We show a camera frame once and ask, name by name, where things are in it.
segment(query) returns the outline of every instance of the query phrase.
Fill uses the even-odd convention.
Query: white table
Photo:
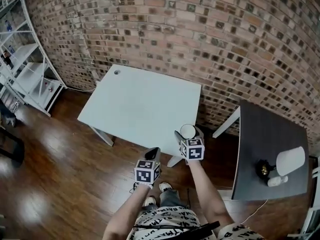
[[[113,64],[82,109],[78,120],[107,144],[106,133],[172,155],[183,156],[174,131],[196,123],[201,85],[172,76]]]

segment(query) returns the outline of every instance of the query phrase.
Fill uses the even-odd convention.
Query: person
[[[16,115],[14,113],[12,113],[7,107],[6,105],[3,103],[3,101],[0,99],[0,113],[4,116],[5,120],[6,120],[6,124],[10,124],[15,127],[16,126]]]
[[[201,163],[196,160],[188,161],[188,164],[206,220],[208,223],[219,221],[220,226],[213,230],[218,240],[263,240],[261,235],[233,221]],[[172,189],[169,183],[162,182],[159,188],[162,193],[158,208],[154,197],[146,198],[150,187],[146,184],[139,184],[109,221],[102,240],[170,239],[190,230],[187,227],[200,226],[196,214],[186,208],[180,201],[178,192]],[[202,239],[213,239],[213,236]]]

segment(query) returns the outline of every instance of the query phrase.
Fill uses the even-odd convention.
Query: printed shirt
[[[200,226],[196,214],[181,206],[160,207],[155,210],[144,212],[135,222],[139,226]],[[133,228],[127,240],[162,240],[179,235],[187,229],[157,229],[157,228]],[[214,234],[204,238],[205,240],[216,239]],[[218,240],[264,240],[264,238],[248,227],[233,223],[223,227],[218,234]]]

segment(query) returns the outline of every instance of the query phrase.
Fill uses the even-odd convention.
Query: wooden floor
[[[87,94],[68,90],[57,99],[47,117],[21,105],[16,112],[21,123],[11,129],[25,143],[20,168],[0,155],[0,214],[7,236],[41,240],[100,240],[112,214],[130,196],[133,168],[142,147],[115,139],[106,145],[92,130],[77,121]],[[219,189],[231,189],[236,170],[238,138],[206,138],[203,162]],[[163,155],[166,164],[169,156]],[[162,167],[160,181],[168,181],[203,221],[188,166]],[[309,193],[270,200],[245,224],[269,240],[283,239],[301,227],[311,200]],[[152,194],[159,194],[157,187]],[[225,201],[235,221],[241,223],[263,201]]]

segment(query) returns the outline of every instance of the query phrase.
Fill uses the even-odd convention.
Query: white cable
[[[2,43],[2,46],[5,48],[5,50],[6,50],[9,54],[11,54],[10,57],[13,57],[15,60],[19,61],[19,60],[9,51],[9,49],[8,49],[3,43]],[[21,65],[23,65],[25,68],[27,68],[28,70],[32,71],[32,72],[35,73],[36,75],[39,75],[39,76],[41,76],[41,77],[44,78],[44,76],[42,76],[42,74],[39,74],[39,73],[33,71],[30,67],[28,67],[28,66],[25,65],[24,63],[21,63]],[[48,79],[48,78],[46,78],[45,80],[54,83],[54,81],[51,81],[51,80]],[[79,89],[71,88],[71,87],[68,87],[68,86],[64,86],[64,85],[61,84],[61,83],[59,84],[59,86],[66,87],[67,89],[75,90],[75,91],[78,91],[78,92],[92,92],[92,91],[94,91],[94,90],[97,88],[97,87],[95,87],[95,88],[93,88],[92,90],[79,90]]]
[[[253,215],[255,215],[257,213],[257,211],[259,211],[260,208],[262,208],[262,206],[264,206],[266,204],[266,202],[268,201],[269,199],[267,199],[263,205],[261,205],[258,209],[256,209],[256,211],[254,213],[252,213],[248,218],[245,219],[244,222],[242,222],[241,224],[245,223],[249,218],[251,218]]]

